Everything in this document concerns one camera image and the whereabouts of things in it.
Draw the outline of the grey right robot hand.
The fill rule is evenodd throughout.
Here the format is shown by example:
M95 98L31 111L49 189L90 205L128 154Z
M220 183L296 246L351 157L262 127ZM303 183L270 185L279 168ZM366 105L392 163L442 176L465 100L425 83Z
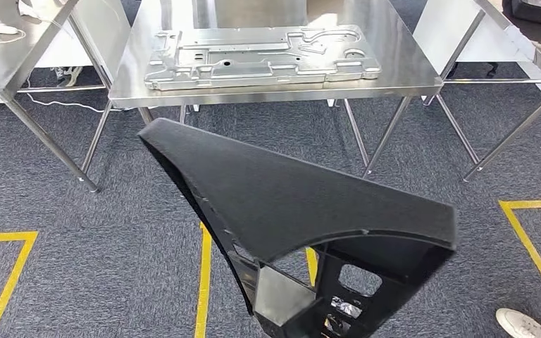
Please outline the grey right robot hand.
M352 318L358 318L361 314L361 309L359 307L347 303L336 296L332 298L331 306ZM345 334L350 328L350 324L336 318L332 314L328 314L325 326L335 334Z

